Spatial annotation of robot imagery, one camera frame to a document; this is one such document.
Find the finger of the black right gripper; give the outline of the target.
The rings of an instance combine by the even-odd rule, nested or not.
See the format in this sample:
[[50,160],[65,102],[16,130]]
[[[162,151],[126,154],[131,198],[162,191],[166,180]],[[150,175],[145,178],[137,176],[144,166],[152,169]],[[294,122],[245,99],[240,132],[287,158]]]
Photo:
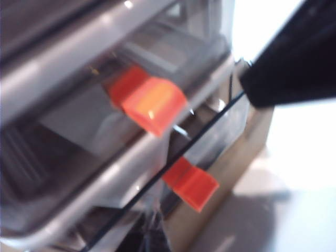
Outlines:
[[240,78],[256,108],[335,97],[335,1],[304,1]]

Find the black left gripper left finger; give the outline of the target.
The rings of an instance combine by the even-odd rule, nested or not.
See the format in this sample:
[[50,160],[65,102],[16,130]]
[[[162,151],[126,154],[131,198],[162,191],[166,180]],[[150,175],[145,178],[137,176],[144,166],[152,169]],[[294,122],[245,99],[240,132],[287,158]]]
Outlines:
[[142,214],[125,238],[123,251],[146,251],[152,226],[152,212]]

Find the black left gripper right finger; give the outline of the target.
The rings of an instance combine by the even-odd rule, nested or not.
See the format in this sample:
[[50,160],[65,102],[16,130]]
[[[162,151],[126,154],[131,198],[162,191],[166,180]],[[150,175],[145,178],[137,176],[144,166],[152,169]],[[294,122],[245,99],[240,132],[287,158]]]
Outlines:
[[171,251],[169,239],[164,229],[162,214],[156,212],[151,226],[151,251]]

